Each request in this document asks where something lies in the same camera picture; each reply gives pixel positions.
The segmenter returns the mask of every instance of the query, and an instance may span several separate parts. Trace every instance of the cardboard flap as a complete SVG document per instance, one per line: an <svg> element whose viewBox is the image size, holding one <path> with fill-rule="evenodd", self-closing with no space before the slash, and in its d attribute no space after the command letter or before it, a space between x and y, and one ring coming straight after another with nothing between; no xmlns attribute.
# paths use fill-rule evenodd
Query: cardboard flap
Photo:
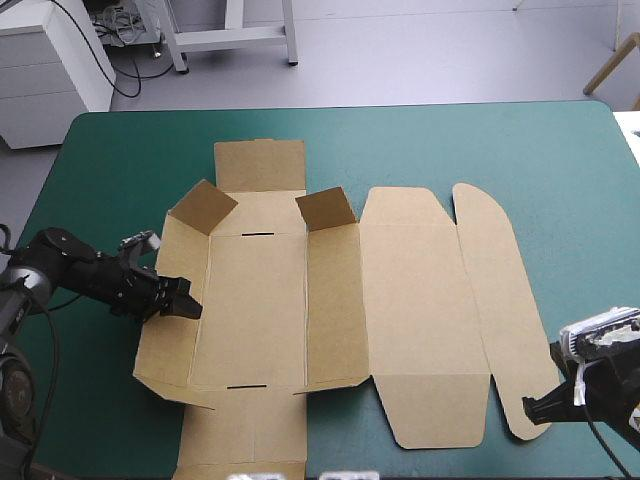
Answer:
<svg viewBox="0 0 640 480"><path fill-rule="evenodd" d="M369 376L358 225L317 230L307 244L307 385Z"/></svg>
<svg viewBox="0 0 640 480"><path fill-rule="evenodd" d="M224 194L206 180L200 180L169 215L200 233L209 235L220 221L236 206L233 198Z"/></svg>
<svg viewBox="0 0 640 480"><path fill-rule="evenodd" d="M396 439L406 448L476 445L490 374L456 227L426 189L372 189L365 215L369 368Z"/></svg>
<svg viewBox="0 0 640 480"><path fill-rule="evenodd" d="M467 184L453 189L464 263L480 312L482 339L511 432L530 440L548 425L533 425L522 397L558 385L548 340L511 222L496 201Z"/></svg>
<svg viewBox="0 0 640 480"><path fill-rule="evenodd" d="M463 448L482 442L489 394L486 375L373 378L401 447Z"/></svg>
<svg viewBox="0 0 640 480"><path fill-rule="evenodd" d="M187 405L198 405L204 409L215 408L215 401L211 397L210 392L158 382L157 380L137 375L135 372L133 376L165 400L186 403Z"/></svg>
<svg viewBox="0 0 640 480"><path fill-rule="evenodd" d="M228 480L243 473L280 473L286 480L304 480L305 462L258 462L178 467L173 480Z"/></svg>
<svg viewBox="0 0 640 480"><path fill-rule="evenodd" d="M216 183L225 192L306 189L301 140L219 142L214 151Z"/></svg>
<svg viewBox="0 0 640 480"><path fill-rule="evenodd" d="M310 232L356 223L356 216L342 187L296 198Z"/></svg>
<svg viewBox="0 0 640 480"><path fill-rule="evenodd" d="M436 196L422 187L373 187L361 225L452 225Z"/></svg>
<svg viewBox="0 0 640 480"><path fill-rule="evenodd" d="M213 394L216 410L188 406L180 466L304 462L306 398L292 389L237 389Z"/></svg>
<svg viewBox="0 0 640 480"><path fill-rule="evenodd" d="M169 215L162 230L162 247L158 252L158 273L185 277L191 281L191 295L202 302L209 238ZM163 385L186 387L200 322L182 317L156 315L142 327L134 376L160 396L187 402L187 396L169 393Z"/></svg>
<svg viewBox="0 0 640 480"><path fill-rule="evenodd" d="M368 379L369 375L367 375L366 377L341 378L340 380L330 380L322 383L313 383L295 392L295 394L299 395L302 393L323 392L325 390L337 390L339 388L357 387Z"/></svg>

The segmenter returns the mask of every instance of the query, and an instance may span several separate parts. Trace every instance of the table surface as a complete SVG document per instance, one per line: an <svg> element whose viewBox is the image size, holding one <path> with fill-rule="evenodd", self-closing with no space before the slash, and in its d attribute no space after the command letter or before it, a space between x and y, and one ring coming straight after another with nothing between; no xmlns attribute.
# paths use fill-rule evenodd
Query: table surface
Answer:
<svg viewBox="0 0 640 480"><path fill-rule="evenodd" d="M640 304L640 169L613 115L596 102L86 114L21 241L61 226L115 252L122 237L160 232L167 208L200 178L215 179L214 142L253 138L303 139L308 190L343 185L359 214L374 185L426 186L449 213L455 183L489 192L511 218L550 339L566 323ZM53 303L69 297L58 292ZM83 476L170 476L183 410L132 378L140 326L89 299L55 321L59 387L36 460ZM42 402L51 354L44 320L27 322L20 341ZM585 425L554 425L528 443L510 437L493 387L484 441L472 449L401 449L371 382L311 395L308 423L313 476L618 473ZM640 474L637 452L602 430Z"/></svg>

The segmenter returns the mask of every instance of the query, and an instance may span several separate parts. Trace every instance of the white cabinet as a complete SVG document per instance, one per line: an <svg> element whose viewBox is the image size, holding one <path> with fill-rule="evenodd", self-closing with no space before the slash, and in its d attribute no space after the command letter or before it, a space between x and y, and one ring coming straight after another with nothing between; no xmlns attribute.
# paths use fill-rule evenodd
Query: white cabinet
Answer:
<svg viewBox="0 0 640 480"><path fill-rule="evenodd" d="M82 1L58 1L115 81ZM80 32L54 3L23 0L0 14L0 136L9 147L62 143L74 118L108 111L112 94Z"/></svg>

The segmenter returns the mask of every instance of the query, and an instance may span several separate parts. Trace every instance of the power cord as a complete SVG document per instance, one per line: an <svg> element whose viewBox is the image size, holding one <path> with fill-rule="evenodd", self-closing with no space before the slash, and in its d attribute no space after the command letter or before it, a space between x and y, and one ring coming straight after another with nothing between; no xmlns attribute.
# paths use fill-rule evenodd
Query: power cord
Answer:
<svg viewBox="0 0 640 480"><path fill-rule="evenodd" d="M9 244L11 243L11 229L8 225L0 223L0 231L4 234L4 241L2 242L2 246L0 246L0 253L4 255L13 255L15 250L11 250L9 247Z"/></svg>
<svg viewBox="0 0 640 480"><path fill-rule="evenodd" d="M49 331L51 332L51 342L53 344L53 363L51 364L51 376L49 377L49 389L47 391L47 398L44 401L44 407L42 408L42 414L40 415L40 423L38 424L38 428L36 430L36 438L33 441L33 445L31 447L31 451L27 454L24 459L24 464L22 467L22 478L24 480L32 480L31 477L31 464L33 463L33 457L35 456L36 450L40 445L40 440L42 439L42 432L47 424L47 420L49 419L49 414L51 413L51 405L53 404L53 397L56 393L56 387L58 386L58 369L60 367L60 337L58 336L58 329L56 328L55 323L53 323L53 319L51 318L51 313L47 308L42 305L32 294L31 291L25 288L28 295L31 297L33 303L40 308L42 313L45 315L47 319L47 323L49 324Z"/></svg>
<svg viewBox="0 0 640 480"><path fill-rule="evenodd" d="M62 10L64 12L64 14L67 17L69 17L71 22L78 29L78 32L80 32L80 35L82 35L82 39L84 40L84 43L86 43L87 47L89 47L89 51L91 52L91 55L93 56L93 59L96 61L96 65L98 65L98 68L100 69L100 72L102 73L102 76L109 83L109 85L111 85L113 87L113 89L116 92L118 92L120 95L122 95L123 97L127 97L127 98L136 98L136 97L138 97L140 95L140 93L142 92L142 78L140 77L140 71L138 70L138 64L136 63L135 59L133 57L131 57L131 61L133 62L133 68L136 71L136 77L135 78L137 78L137 80L138 80L138 89L136 90L136 93L130 94L130 93L126 93L126 92L123 92L122 90L120 90L118 87L116 87L115 83L113 83L111 81L111 79L107 75L107 72L104 71L104 68L102 67L102 64L100 63L100 60L98 60L96 52L93 50L93 47L91 46L91 43L89 42L89 39L85 35L85 33L82 30L82 28L80 28L80 25L78 25L78 22L73 17L73 15L71 15L71 13L69 13L69 10L67 10L64 7L64 5L61 5L60 2L58 2L58 0L50 0L50 1L52 3L54 3L60 10Z"/></svg>
<svg viewBox="0 0 640 480"><path fill-rule="evenodd" d="M600 434L600 432L596 428L596 425L593 422L593 419L591 418L591 414L589 413L589 409L587 408L586 404L582 405L582 410L584 412L585 418L587 419L587 423L589 424L589 428L591 429L591 432L593 433L593 436L596 437L596 440L598 440L598 443L600 443L600 446L602 446L602 448L607 453L607 455L609 455L609 458L611 459L611 461L613 463L615 463L616 467L618 467L618 470L620 470L620 472L622 472L622 475L624 476L624 478L626 480L633 480L633 477L629 473L629 470L627 470L625 468L625 466L622 464L620 459L618 459L618 457L615 455L615 453L613 453L613 450L611 450L611 448L609 447L607 442L604 440L604 438L602 438L602 435Z"/></svg>

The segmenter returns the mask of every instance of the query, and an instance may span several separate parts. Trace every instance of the cardboard panel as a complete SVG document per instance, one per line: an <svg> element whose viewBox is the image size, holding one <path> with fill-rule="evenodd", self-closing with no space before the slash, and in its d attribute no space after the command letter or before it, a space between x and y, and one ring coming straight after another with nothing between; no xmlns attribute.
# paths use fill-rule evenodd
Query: cardboard panel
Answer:
<svg viewBox="0 0 640 480"><path fill-rule="evenodd" d="M223 142L214 151L216 183L225 192L306 189L300 140Z"/></svg>
<svg viewBox="0 0 640 480"><path fill-rule="evenodd" d="M215 405L215 398L211 395L212 392L162 383L155 379L143 377L135 373L134 377L165 400L186 403L187 405L197 405L207 409L212 409L213 405Z"/></svg>
<svg viewBox="0 0 640 480"><path fill-rule="evenodd" d="M482 442L489 394L487 375L374 378L393 436L401 447L461 448Z"/></svg>
<svg viewBox="0 0 640 480"><path fill-rule="evenodd" d="M305 462L238 463L178 467L173 480L227 480L242 473L280 473L287 480L304 480Z"/></svg>
<svg viewBox="0 0 640 480"><path fill-rule="evenodd" d="M209 237L177 218L165 217L156 270L160 275L190 280L191 296L199 302L202 302L208 256Z"/></svg>
<svg viewBox="0 0 640 480"><path fill-rule="evenodd" d="M533 425L522 397L540 397L558 385L548 341L511 222L482 190L466 184L453 197L464 262L473 284L491 372L511 432L523 440L548 425Z"/></svg>
<svg viewBox="0 0 640 480"><path fill-rule="evenodd" d="M476 445L489 369L455 225L426 189L375 188L360 231L369 368L394 435ZM477 415L459 413L462 398Z"/></svg>
<svg viewBox="0 0 640 480"><path fill-rule="evenodd" d="M212 237L191 384L305 384L305 235Z"/></svg>
<svg viewBox="0 0 640 480"><path fill-rule="evenodd" d="M191 295L202 301L208 249L207 236L167 216L156 263L158 273L188 278ZM150 380L158 382L158 390L154 390L165 398L187 401L188 392L174 391L170 385L187 385L199 325L198 320L159 315L145 323L134 375L146 377L146 383Z"/></svg>
<svg viewBox="0 0 640 480"><path fill-rule="evenodd" d="M362 225L450 225L451 218L426 188L373 187L360 219Z"/></svg>
<svg viewBox="0 0 640 480"><path fill-rule="evenodd" d="M236 208L220 222L212 236L261 233L306 233L295 198L304 190L230 193Z"/></svg>
<svg viewBox="0 0 640 480"><path fill-rule="evenodd" d="M206 180L200 180L169 215L208 235L236 206L236 201Z"/></svg>
<svg viewBox="0 0 640 480"><path fill-rule="evenodd" d="M216 392L217 409L185 408L180 466L300 461L307 457L306 398L292 389Z"/></svg>
<svg viewBox="0 0 640 480"><path fill-rule="evenodd" d="M140 336L134 376L186 387L198 326L197 320L159 315L146 322ZM157 393L167 398L173 396L165 389Z"/></svg>
<svg viewBox="0 0 640 480"><path fill-rule="evenodd" d="M308 242L307 383L351 385L369 376L358 225L311 232Z"/></svg>
<svg viewBox="0 0 640 480"><path fill-rule="evenodd" d="M356 216L342 187L296 198L309 231L356 223Z"/></svg>

